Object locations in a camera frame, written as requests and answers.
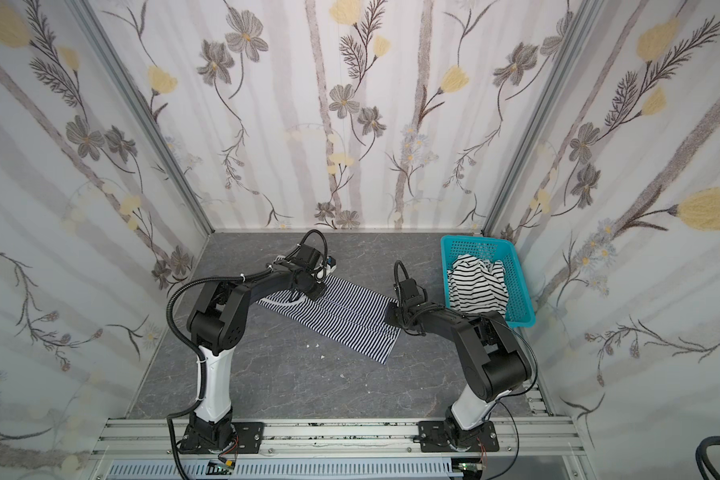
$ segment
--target laundry basket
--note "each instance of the laundry basket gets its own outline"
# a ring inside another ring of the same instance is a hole
[[[536,323],[536,315],[530,304],[530,296],[525,285],[523,271],[520,268],[518,254],[514,251],[514,245],[511,242],[484,236],[446,235],[440,240],[440,251],[443,258],[446,306],[450,306],[448,270],[451,269],[459,255],[474,255],[491,263],[501,260],[501,263],[504,264],[504,282],[509,291],[507,314],[504,316],[507,324],[511,327],[528,327]]]

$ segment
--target black and white striped fabric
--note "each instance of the black and white striped fabric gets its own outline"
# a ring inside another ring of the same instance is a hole
[[[387,361],[400,329],[384,323],[391,298],[347,282],[334,275],[326,278],[326,294],[316,302],[306,299],[294,306],[260,302],[275,312],[336,340],[377,362]],[[288,302],[290,292],[273,293],[267,298]]]
[[[507,314],[509,292],[504,283],[504,264],[493,265],[476,256],[460,255],[448,271],[448,301],[464,313]]]

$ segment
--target metal corner post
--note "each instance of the metal corner post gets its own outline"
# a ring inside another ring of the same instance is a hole
[[[544,85],[541,98],[539,99],[533,115],[530,117],[528,126],[525,129],[518,149],[512,157],[512,162],[507,174],[501,183],[499,194],[488,212],[488,218],[483,225],[482,235],[489,236],[496,227],[501,211],[507,205],[509,198],[516,186],[520,172],[525,166],[530,153],[538,139],[541,129],[551,115],[552,108],[558,95],[563,89],[565,80],[576,62],[579,52],[584,46],[586,36],[595,23],[598,12],[606,0],[583,0],[579,11],[574,17],[570,27],[570,33],[566,36],[563,46],[560,48],[560,56],[552,67],[547,83]]]
[[[141,101],[138,88],[128,74],[125,65],[117,56],[114,47],[104,32],[104,28],[99,23],[98,18],[96,18],[93,7],[88,0],[65,0],[65,2],[77,21],[78,26],[83,31],[83,34],[85,34],[88,43],[90,43],[96,52],[96,56],[104,65],[104,69],[110,79],[114,82],[117,91],[120,92],[123,100],[128,104],[130,112],[136,117],[136,120],[138,120],[144,135],[163,161],[168,176],[173,180],[176,188],[179,189],[192,215],[194,215],[200,223],[206,235],[212,234],[213,226],[208,220],[208,216],[206,216],[205,211],[203,211],[202,206],[200,206],[200,203],[197,201],[192,187],[186,181],[179,163],[166,145],[163,135],[160,133],[160,127],[157,126],[152,115],[146,110],[145,105]]]

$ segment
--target gray marble tabletop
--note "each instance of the gray marble tabletop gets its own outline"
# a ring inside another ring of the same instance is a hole
[[[326,234],[335,274],[393,296],[392,266],[402,260],[432,301],[443,301],[443,234]],[[261,270],[302,234],[214,234],[194,278]],[[183,328],[200,292],[177,311]],[[129,418],[164,418],[191,404],[196,358],[168,332]],[[453,343],[436,335],[401,334],[386,364],[371,360],[259,305],[232,360],[230,396],[237,418],[392,418],[444,416],[466,385]],[[530,414],[523,397],[505,401],[515,416]]]

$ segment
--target floral wallpaper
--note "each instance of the floral wallpaper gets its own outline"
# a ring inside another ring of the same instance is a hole
[[[0,478],[79,476],[206,237],[76,25],[0,0]]]
[[[605,2],[493,234],[598,478],[698,478],[720,435],[720,0]]]
[[[92,4],[215,228],[480,230],[579,2]]]

